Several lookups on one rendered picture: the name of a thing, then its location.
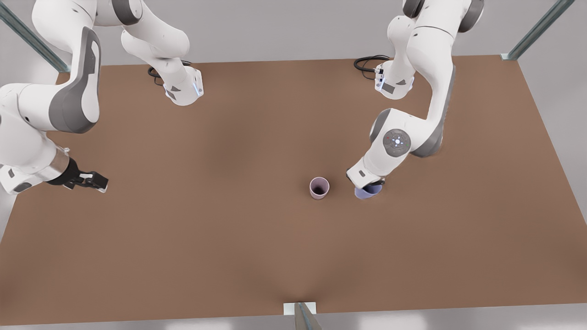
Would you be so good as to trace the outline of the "silver frame post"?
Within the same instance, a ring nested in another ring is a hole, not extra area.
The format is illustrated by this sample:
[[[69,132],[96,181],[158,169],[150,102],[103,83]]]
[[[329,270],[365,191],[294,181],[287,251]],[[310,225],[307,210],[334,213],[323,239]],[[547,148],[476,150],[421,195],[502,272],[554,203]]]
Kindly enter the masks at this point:
[[[26,44],[28,44],[37,54],[39,54],[48,64],[58,72],[69,72],[70,67],[51,50],[44,41],[33,33],[15,13],[13,13],[0,0],[0,20],[2,20],[13,32],[17,34]]]
[[[316,319],[316,302],[288,302],[283,304],[283,315],[293,315],[295,330],[323,330]]]
[[[517,61],[574,2],[575,0],[556,0],[520,42],[508,53],[500,54],[500,58],[503,61]]]

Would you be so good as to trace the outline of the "pink cup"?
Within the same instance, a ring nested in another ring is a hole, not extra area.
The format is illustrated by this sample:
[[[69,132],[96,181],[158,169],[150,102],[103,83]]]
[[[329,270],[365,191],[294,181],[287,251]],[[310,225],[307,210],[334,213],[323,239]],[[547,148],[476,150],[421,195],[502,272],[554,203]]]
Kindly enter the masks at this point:
[[[310,181],[310,195],[315,200],[323,199],[330,189],[330,184],[324,177],[315,177]]]

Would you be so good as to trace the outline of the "purple cup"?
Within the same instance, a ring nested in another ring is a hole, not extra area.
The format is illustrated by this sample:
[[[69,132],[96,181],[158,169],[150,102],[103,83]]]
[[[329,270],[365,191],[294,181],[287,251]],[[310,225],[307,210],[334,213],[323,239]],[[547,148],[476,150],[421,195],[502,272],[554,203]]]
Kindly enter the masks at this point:
[[[366,200],[369,199],[371,197],[376,196],[377,194],[379,194],[381,192],[383,188],[383,184],[382,185],[367,185],[363,188],[354,188],[354,194],[356,196],[356,198],[359,198],[361,200]]]

